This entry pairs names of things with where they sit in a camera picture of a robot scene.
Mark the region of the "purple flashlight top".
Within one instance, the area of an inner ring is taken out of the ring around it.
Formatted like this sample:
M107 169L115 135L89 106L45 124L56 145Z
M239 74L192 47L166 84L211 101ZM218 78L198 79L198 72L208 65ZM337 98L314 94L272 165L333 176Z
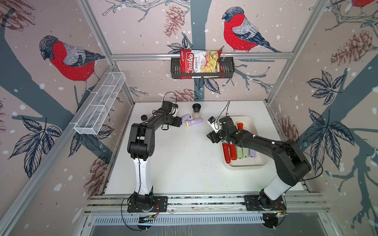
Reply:
M186 114L182 117L182 122L186 122L187 120L190 120L192 118L191 114Z

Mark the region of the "purple flashlight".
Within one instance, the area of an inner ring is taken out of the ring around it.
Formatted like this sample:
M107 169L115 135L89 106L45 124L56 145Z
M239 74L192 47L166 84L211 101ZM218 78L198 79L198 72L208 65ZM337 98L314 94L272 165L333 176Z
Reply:
M182 122L186 122L187 120L190 120L192 118L191 114L186 114L182 117Z
M185 121L186 127L190 127L190 126L200 124L200 123L202 123L202 118L197 118L197 119Z
M256 151L253 150L253 149L249 149L249 155L250 155L250 157L252 157L252 158L255 158L255 157L257 156Z

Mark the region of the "green flashlight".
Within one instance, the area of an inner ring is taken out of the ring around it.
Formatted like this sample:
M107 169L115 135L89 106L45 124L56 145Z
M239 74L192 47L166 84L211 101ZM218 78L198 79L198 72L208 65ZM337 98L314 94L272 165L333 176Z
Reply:
M235 149L236 149L237 159L243 159L244 158L243 149L239 146L236 146Z
M243 154L243 158L250 157L250 150L246 147L243 147L242 148L242 154Z

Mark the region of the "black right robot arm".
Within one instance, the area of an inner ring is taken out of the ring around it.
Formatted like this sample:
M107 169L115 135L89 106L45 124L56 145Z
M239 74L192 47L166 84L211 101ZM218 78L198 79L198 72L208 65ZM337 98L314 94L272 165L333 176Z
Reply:
M207 134L213 143L225 141L237 147L253 149L274 160L277 174L259 193L258 200L263 209L275 206L277 200L312 169L308 159L292 140L275 141L239 130L231 117L223 117L219 121L210 117L207 123L213 128Z

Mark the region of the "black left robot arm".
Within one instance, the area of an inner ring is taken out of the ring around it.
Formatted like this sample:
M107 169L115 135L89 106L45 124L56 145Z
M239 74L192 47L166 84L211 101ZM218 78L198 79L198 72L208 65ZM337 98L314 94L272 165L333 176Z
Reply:
M158 128L166 126L167 131L171 126L182 125L182 118L176 115L177 110L177 103L163 101L161 107L154 110L150 117L142 115L142 122L131 126L127 151L135 164L136 189L132 195L132 203L138 207L152 208L154 205L148 158L155 151L155 131Z

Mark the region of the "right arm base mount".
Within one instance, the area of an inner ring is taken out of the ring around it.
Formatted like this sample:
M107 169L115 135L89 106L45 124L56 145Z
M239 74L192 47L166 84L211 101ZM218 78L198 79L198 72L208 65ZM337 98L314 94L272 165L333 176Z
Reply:
M271 200L264 194L245 195L243 198L247 211L286 211L283 195L276 200Z

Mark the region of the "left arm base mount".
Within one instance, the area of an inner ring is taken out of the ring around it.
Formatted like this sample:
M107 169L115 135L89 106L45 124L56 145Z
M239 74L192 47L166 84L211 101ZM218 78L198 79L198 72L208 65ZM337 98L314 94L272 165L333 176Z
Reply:
M129 197L128 209L129 213L142 213L142 212L166 212L168 205L167 196L154 196L153 188L149 194L142 195L141 193L134 192Z

